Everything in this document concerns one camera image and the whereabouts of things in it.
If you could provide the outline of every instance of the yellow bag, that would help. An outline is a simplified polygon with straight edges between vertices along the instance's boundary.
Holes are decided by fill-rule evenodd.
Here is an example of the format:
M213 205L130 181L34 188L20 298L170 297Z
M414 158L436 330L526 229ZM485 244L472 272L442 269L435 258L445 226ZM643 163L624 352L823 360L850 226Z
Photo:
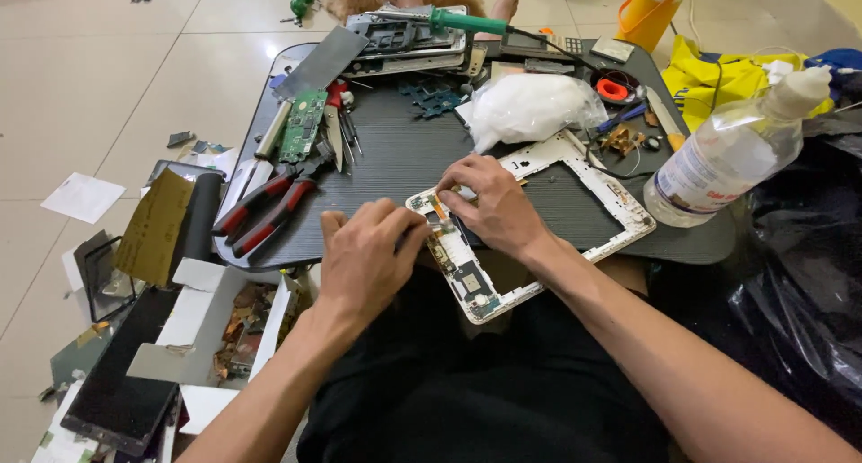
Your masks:
M714 62L701 60L701 51L694 41L677 35L673 43L671 65L662 73L664 84L674 98L680 113L683 114L689 131L709 117L713 97L719 77L719 66ZM807 57L795 54L775 56L730 56L718 57L721 63L721 86L718 89L716 106L752 98L769 87L769 80L761 64L780 60L793 64L796 71L803 69L802 61ZM811 117L821 115L835 107L830 99L811 112Z

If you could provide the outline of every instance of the bottle label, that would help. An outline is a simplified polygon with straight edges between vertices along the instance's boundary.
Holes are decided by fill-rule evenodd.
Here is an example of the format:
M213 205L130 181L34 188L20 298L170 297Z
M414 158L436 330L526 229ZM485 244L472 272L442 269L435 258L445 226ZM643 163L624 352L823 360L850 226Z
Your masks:
M694 134L654 178L655 190L665 202L694 215L711 215L754 186L718 172L704 158Z

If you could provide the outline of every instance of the black plastic bag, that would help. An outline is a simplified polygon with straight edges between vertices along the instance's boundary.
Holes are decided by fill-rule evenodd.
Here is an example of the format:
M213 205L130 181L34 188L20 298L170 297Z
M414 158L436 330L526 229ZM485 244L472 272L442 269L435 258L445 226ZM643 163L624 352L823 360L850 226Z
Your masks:
M734 255L662 265L651 295L862 448L862 137L846 124L829 137L823 119L799 159L733 206Z

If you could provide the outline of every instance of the hand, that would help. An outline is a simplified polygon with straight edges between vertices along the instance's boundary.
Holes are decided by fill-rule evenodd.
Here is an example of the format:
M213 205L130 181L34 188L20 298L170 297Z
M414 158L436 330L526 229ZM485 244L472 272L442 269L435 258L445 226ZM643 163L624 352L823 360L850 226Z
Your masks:
M479 196L474 207L450 189L464 185ZM523 262L528 247L555 238L542 222L521 185L500 162L475 153L453 163L440 183L437 196L488 246Z
M324 212L321 230L325 248L316 313L360 331L410 278L416 255L431 235L424 216L389 199L364 204L350 220L343 212Z

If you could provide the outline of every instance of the water bottle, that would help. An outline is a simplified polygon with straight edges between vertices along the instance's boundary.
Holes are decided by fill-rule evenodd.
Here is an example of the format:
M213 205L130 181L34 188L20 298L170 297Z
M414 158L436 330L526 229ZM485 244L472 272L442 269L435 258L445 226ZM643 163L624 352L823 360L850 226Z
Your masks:
M763 97L716 108L644 185L656 220L693 227L787 166L803 148L802 120L829 96L829 68L792 72Z

